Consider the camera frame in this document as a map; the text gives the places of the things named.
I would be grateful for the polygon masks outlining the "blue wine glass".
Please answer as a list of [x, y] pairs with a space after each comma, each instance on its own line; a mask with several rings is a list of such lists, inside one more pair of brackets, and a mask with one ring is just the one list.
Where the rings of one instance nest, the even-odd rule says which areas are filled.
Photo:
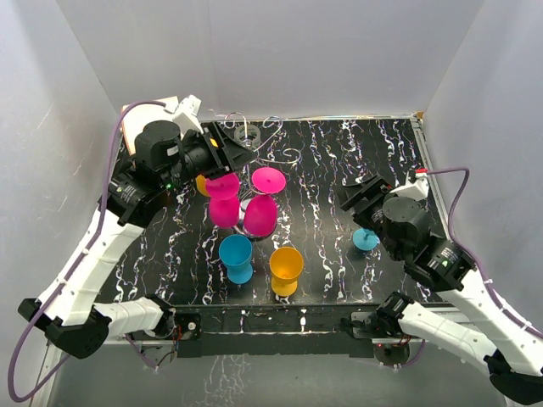
[[358, 249], [364, 252], [374, 250], [380, 243], [377, 234], [366, 228], [356, 230], [352, 235], [352, 242]]
[[232, 283], [242, 285], [252, 278], [253, 246], [247, 237], [238, 234], [226, 237], [219, 247], [219, 257]]

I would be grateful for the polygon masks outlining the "pink wine glass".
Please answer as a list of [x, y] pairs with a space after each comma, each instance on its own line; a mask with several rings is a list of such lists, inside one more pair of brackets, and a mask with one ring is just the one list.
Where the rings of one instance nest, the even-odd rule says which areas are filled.
[[238, 191], [240, 182], [235, 173], [230, 173], [214, 180], [207, 180], [206, 190], [210, 195], [211, 221], [221, 228], [230, 228], [238, 223]]
[[279, 170], [261, 167], [253, 173], [251, 181], [261, 195], [249, 201], [244, 215], [244, 229], [250, 235], [266, 237], [277, 224], [278, 209], [273, 196], [286, 187], [286, 178]]

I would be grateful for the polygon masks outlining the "orange wine glass front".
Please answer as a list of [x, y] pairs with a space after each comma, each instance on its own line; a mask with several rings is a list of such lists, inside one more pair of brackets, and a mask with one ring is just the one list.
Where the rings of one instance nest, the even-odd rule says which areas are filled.
[[304, 265], [303, 256], [296, 248], [275, 250], [269, 260], [272, 291], [279, 297], [292, 295], [298, 287]]

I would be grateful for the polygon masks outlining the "orange wine glass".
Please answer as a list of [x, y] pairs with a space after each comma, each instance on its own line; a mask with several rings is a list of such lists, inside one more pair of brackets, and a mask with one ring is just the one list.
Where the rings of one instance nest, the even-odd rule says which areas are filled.
[[303, 256], [296, 248], [275, 250], [269, 260], [272, 291], [279, 297], [292, 295], [298, 287], [304, 265]]
[[206, 188], [206, 182], [207, 182], [207, 179], [204, 176], [197, 176], [195, 179], [196, 187], [199, 193], [209, 198], [210, 195]]

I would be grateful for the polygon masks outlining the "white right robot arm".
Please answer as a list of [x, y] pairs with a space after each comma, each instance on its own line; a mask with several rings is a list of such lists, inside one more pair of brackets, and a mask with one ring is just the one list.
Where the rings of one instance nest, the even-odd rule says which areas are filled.
[[376, 311], [379, 329], [430, 341], [487, 373], [493, 387], [521, 405], [542, 400], [542, 333], [493, 288], [475, 256], [455, 235], [431, 231], [421, 201], [429, 193], [431, 171], [412, 170], [404, 185], [381, 176], [336, 187], [340, 208], [374, 232], [404, 272], [468, 318], [472, 328], [425, 309], [394, 292]]

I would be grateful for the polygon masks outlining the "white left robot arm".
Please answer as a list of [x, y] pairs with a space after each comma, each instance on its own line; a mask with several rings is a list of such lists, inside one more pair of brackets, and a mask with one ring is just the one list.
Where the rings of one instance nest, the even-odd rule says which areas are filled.
[[233, 173], [256, 156], [215, 122], [182, 131], [172, 121], [156, 120], [145, 125], [133, 143], [131, 163], [109, 181], [72, 259], [45, 292], [24, 299], [18, 308], [53, 345], [79, 360], [112, 337], [146, 331], [165, 338], [173, 333], [173, 308], [162, 299], [99, 304], [96, 297], [173, 190], [197, 176], [214, 180]]

